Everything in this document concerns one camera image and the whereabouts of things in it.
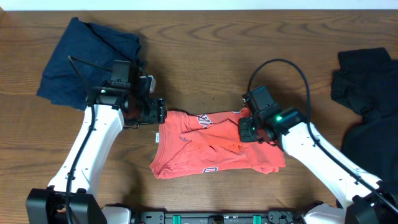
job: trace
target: red fabric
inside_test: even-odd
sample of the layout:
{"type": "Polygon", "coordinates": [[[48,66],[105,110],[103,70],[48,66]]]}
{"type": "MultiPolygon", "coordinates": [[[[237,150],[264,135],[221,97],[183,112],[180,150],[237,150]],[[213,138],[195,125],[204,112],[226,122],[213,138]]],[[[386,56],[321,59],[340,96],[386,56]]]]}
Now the red fabric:
{"type": "Polygon", "coordinates": [[[245,116],[249,116],[247,108],[197,116],[168,111],[159,128],[155,159],[150,164],[155,177],[168,179],[243,168],[268,174],[285,167],[278,147],[239,140],[238,120],[245,116]]]}

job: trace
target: table surface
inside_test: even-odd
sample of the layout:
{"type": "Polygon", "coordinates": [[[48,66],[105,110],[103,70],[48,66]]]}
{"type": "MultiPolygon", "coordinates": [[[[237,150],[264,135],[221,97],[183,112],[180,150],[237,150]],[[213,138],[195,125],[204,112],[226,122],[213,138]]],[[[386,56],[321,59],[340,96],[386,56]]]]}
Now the table surface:
{"type": "MultiPolygon", "coordinates": [[[[313,122],[340,148],[361,118],[330,99],[339,51],[385,47],[398,57],[397,11],[81,11],[6,12],[0,23],[0,223],[27,223],[26,197],[46,188],[78,134],[83,112],[35,95],[71,17],[141,37],[154,96],[169,110],[191,114],[238,110],[249,76],[262,62],[287,58],[306,74],[313,122]]],[[[298,73],[275,63],[265,84],[282,106],[305,112],[298,73]]],[[[158,180],[149,169],[158,125],[124,130],[116,138],[99,183],[98,203],[122,202],[169,211],[300,208],[335,204],[331,192],[299,161],[264,175],[227,170],[158,180]]]]}

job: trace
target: black garment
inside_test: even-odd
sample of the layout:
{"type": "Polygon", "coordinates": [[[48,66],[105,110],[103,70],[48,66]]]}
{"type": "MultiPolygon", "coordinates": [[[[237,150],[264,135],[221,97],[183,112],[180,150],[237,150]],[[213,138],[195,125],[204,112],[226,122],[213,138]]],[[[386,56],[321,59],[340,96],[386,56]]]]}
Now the black garment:
{"type": "MultiPolygon", "coordinates": [[[[72,18],[54,50],[44,72],[37,96],[56,105],[84,110],[84,85],[68,61],[73,56],[93,64],[112,68],[115,60],[137,61],[141,45],[138,36],[125,34],[72,18]]],[[[86,84],[92,88],[111,78],[111,72],[75,61],[86,84]]]]}
{"type": "Polygon", "coordinates": [[[342,153],[386,183],[398,183],[398,61],[384,48],[338,54],[331,98],[363,116],[342,153]]]}

